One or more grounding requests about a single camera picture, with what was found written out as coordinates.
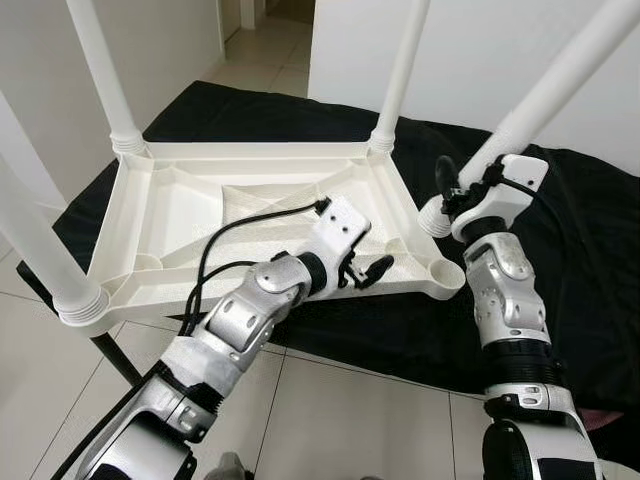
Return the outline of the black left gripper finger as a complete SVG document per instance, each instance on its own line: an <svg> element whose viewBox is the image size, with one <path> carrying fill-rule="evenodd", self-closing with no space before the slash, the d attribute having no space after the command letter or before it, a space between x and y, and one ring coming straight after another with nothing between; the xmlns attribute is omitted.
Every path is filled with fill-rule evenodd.
<svg viewBox="0 0 640 480"><path fill-rule="evenodd" d="M378 284L380 279L383 279L384 275L392 268L394 262L396 259L392 255L383 255L372 261L365 269L360 269L361 273L366 275L364 291L372 285Z"/></svg>

